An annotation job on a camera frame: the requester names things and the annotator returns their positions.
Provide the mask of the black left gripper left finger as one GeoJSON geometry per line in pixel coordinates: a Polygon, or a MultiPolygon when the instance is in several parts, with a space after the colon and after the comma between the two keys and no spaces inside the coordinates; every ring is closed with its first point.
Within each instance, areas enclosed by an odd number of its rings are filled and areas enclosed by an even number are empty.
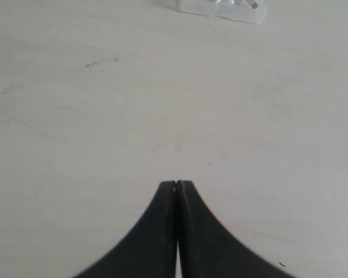
{"type": "Polygon", "coordinates": [[[124,238],[76,277],[175,277],[175,225],[176,182],[164,181],[124,238]]]}

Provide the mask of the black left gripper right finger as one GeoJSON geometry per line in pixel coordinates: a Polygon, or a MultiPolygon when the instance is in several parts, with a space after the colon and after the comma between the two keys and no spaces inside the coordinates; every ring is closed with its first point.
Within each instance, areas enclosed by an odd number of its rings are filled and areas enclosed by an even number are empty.
{"type": "Polygon", "coordinates": [[[191,181],[176,184],[176,234],[183,277],[290,277],[235,238],[191,181]]]}

